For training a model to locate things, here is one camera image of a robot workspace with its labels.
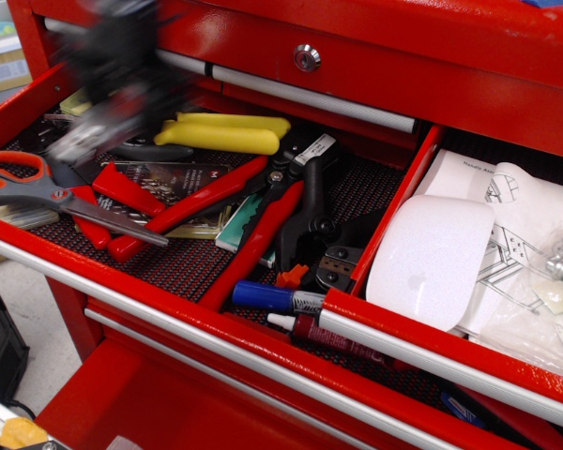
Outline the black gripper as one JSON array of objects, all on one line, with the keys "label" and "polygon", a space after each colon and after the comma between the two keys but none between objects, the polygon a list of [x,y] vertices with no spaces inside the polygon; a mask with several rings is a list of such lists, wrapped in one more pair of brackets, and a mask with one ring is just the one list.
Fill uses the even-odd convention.
[{"label": "black gripper", "polygon": [[128,84],[138,104],[130,135],[157,128],[187,99],[188,75],[169,74],[156,53],[160,27],[156,1],[83,1],[95,15],[69,40],[69,64],[87,99],[100,104]]}]

